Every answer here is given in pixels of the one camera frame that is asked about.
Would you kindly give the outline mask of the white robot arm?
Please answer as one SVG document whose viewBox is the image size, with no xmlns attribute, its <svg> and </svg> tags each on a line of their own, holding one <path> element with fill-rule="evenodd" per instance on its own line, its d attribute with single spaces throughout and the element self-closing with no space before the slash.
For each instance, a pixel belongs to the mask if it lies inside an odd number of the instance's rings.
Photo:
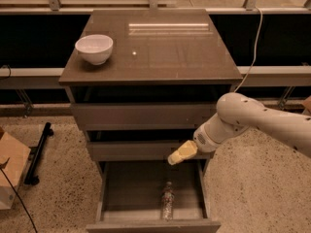
<svg viewBox="0 0 311 233">
<path fill-rule="evenodd" d="M 279 142 L 311 156 L 311 116 L 266 108 L 260 101 L 230 92 L 217 102 L 216 113 L 168 156 L 175 165 L 201 152 L 212 152 L 226 140 L 256 128 Z"/>
</svg>

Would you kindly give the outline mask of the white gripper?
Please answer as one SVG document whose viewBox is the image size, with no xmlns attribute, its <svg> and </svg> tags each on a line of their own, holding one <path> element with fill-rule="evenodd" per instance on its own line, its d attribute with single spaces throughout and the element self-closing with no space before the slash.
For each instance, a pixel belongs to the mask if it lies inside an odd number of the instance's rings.
<svg viewBox="0 0 311 233">
<path fill-rule="evenodd" d="M 183 159 L 190 159 L 197 154 L 197 148 L 202 152 L 212 152 L 216 150 L 225 140 L 225 125 L 217 115 L 213 115 L 201 126 L 199 126 L 193 134 L 193 141 L 184 142 L 178 151 L 171 153 L 167 161 L 170 165 L 176 165 Z"/>
</svg>

